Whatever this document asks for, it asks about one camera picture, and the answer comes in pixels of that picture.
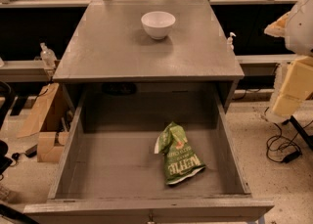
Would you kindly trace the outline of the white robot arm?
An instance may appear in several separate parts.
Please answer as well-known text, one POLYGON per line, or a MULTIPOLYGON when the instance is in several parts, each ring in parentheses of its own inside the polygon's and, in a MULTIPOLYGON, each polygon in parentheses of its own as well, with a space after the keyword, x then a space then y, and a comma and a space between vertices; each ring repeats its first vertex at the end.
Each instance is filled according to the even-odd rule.
POLYGON ((264 33, 283 37, 286 48, 296 54, 296 59, 275 78, 266 117, 278 123, 289 119, 313 93, 313 0, 298 0, 264 33))

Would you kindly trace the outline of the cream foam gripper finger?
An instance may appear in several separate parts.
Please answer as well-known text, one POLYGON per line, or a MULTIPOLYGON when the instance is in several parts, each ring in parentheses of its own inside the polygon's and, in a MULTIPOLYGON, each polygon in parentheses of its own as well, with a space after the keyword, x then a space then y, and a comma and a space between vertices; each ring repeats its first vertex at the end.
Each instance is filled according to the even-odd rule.
POLYGON ((290 117, 313 94, 313 58, 300 56, 287 67, 287 74, 274 100, 272 113, 290 117))
POLYGON ((290 13, 285 13, 276 21, 268 24, 264 29, 264 33, 273 37, 284 37, 286 22, 290 13))

